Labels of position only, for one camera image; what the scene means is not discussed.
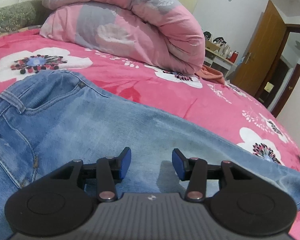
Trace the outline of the brown wooden door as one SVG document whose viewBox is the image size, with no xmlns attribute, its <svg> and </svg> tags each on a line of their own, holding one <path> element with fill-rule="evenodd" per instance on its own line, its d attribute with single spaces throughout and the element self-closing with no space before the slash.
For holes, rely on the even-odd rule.
<svg viewBox="0 0 300 240">
<path fill-rule="evenodd" d="M 299 77 L 300 24 L 286 24 L 269 1 L 231 82 L 278 116 Z"/>
</svg>

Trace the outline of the pink floral bed blanket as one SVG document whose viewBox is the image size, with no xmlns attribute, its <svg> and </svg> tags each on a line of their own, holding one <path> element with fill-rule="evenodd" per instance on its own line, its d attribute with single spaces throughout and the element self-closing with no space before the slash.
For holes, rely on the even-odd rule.
<svg viewBox="0 0 300 240">
<path fill-rule="evenodd" d="M 39 29 L 0 37 L 0 93 L 45 70 L 79 73 L 111 94 L 182 118 L 300 173 L 300 150 L 284 127 L 262 104 L 233 85 L 44 38 Z M 300 239 L 299 209 L 290 234 Z"/>
</svg>

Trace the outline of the blue denim jeans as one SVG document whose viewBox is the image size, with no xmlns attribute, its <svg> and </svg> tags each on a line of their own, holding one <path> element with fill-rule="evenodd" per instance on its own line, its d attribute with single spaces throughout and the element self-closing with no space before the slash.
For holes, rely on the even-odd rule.
<svg viewBox="0 0 300 240">
<path fill-rule="evenodd" d="M 175 148 L 210 164 L 230 160 L 286 191 L 300 210 L 300 173 L 250 153 L 165 111 L 126 100 L 83 75 L 45 70 L 0 93 L 0 239 L 11 230 L 8 198 L 62 165 L 94 163 L 125 147 L 132 162 L 118 192 L 185 192 Z"/>
</svg>

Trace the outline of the orange cloth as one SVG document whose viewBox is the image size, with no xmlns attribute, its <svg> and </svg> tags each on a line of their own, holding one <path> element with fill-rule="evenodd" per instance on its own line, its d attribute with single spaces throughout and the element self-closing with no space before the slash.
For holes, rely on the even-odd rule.
<svg viewBox="0 0 300 240">
<path fill-rule="evenodd" d="M 196 75 L 203 80 L 225 85 L 223 73 L 206 65 L 203 65 Z"/>
</svg>

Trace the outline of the cluttered white shelf desk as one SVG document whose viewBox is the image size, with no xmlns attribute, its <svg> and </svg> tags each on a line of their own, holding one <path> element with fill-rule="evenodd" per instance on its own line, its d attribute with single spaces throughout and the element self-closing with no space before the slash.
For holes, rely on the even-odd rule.
<svg viewBox="0 0 300 240">
<path fill-rule="evenodd" d="M 232 50 L 228 42 L 221 36 L 213 37 L 209 31 L 203 32 L 205 37 L 205 59 L 204 64 L 223 73 L 226 80 L 236 70 L 237 65 L 232 63 L 230 57 L 236 50 Z"/>
</svg>

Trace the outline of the pink grey folded duvet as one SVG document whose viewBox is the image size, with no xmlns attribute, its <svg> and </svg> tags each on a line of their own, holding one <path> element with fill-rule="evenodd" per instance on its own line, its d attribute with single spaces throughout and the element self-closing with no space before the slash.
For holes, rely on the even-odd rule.
<svg viewBox="0 0 300 240">
<path fill-rule="evenodd" d="M 205 38 L 178 0 L 42 0 L 43 37 L 182 74 L 198 72 Z"/>
</svg>

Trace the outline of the red bottle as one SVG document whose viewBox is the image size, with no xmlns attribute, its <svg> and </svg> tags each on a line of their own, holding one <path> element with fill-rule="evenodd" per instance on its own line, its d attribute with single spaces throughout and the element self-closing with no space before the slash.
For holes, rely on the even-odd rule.
<svg viewBox="0 0 300 240">
<path fill-rule="evenodd" d="M 238 52 L 237 51 L 234 51 L 230 57 L 230 60 L 232 63 L 235 63 L 236 59 L 238 57 Z"/>
</svg>

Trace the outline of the green floral pillow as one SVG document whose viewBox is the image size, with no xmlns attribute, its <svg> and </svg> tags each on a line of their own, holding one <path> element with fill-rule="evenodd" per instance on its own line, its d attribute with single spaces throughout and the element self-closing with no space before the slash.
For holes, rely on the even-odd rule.
<svg viewBox="0 0 300 240">
<path fill-rule="evenodd" d="M 0 8 L 0 33 L 12 32 L 24 27 L 42 25 L 51 10 L 41 0 L 16 3 Z"/>
</svg>

